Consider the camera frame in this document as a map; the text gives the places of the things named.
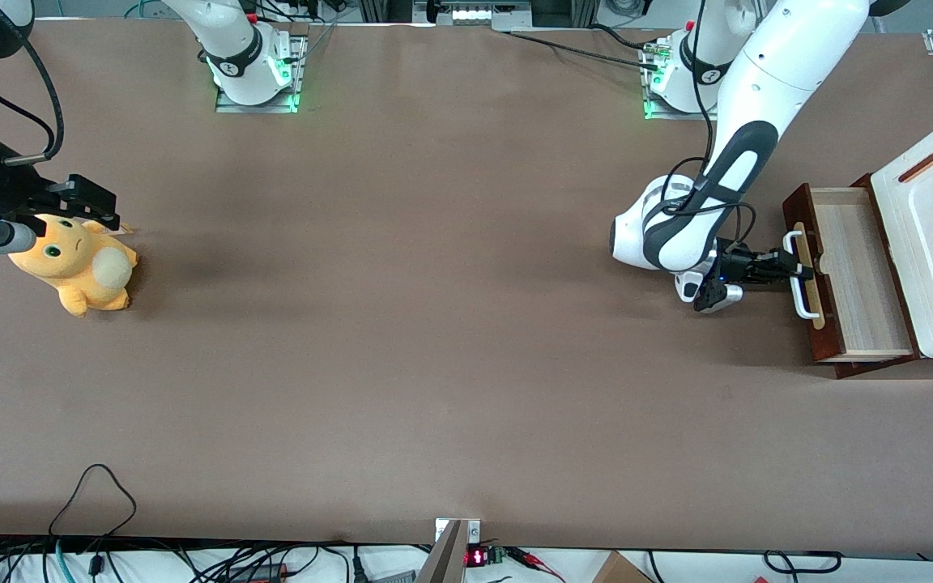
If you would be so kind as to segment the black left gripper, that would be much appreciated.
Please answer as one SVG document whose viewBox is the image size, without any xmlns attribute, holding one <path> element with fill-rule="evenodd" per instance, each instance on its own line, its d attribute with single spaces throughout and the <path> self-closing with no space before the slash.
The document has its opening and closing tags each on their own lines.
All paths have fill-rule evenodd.
<svg viewBox="0 0 933 583">
<path fill-rule="evenodd" d="M 722 283 L 775 284 L 796 278 L 808 281 L 814 270 L 806 269 L 799 256 L 787 249 L 775 248 L 763 252 L 752 251 L 745 243 L 731 247 L 732 240 L 716 239 L 716 258 L 711 278 Z"/>
</svg>

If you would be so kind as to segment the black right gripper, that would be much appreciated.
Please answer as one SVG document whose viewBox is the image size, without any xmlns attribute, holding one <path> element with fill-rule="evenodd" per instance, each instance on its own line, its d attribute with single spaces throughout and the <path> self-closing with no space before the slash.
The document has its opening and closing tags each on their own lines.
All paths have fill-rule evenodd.
<svg viewBox="0 0 933 583">
<path fill-rule="evenodd" d="M 15 154 L 0 143 L 0 220 L 40 224 L 44 220 L 38 215 L 52 215 L 94 232 L 122 230 L 114 192 L 81 174 L 52 182 L 41 177 L 31 165 L 7 166 L 2 162 Z"/>
</svg>

